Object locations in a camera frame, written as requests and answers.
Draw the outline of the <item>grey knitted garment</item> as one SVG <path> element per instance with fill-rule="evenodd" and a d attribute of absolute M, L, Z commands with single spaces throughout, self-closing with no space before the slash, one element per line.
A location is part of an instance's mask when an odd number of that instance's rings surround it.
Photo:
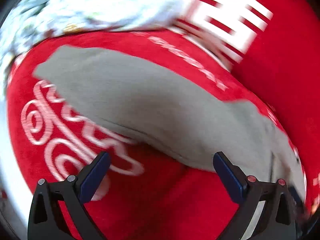
<path fill-rule="evenodd" d="M 96 124 L 146 142 L 181 163 L 212 171 L 222 151 L 262 181 L 306 181 L 287 135 L 247 100 L 224 102 L 175 72 L 115 50 L 61 46 L 35 75 Z"/>

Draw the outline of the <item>white floral blanket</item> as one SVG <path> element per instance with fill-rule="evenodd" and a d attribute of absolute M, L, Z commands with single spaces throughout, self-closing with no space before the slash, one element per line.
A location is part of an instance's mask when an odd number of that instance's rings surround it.
<path fill-rule="evenodd" d="M 17 0 L 1 21 L 1 94 L 16 57 L 78 31 L 152 30 L 177 17 L 182 0 Z"/>

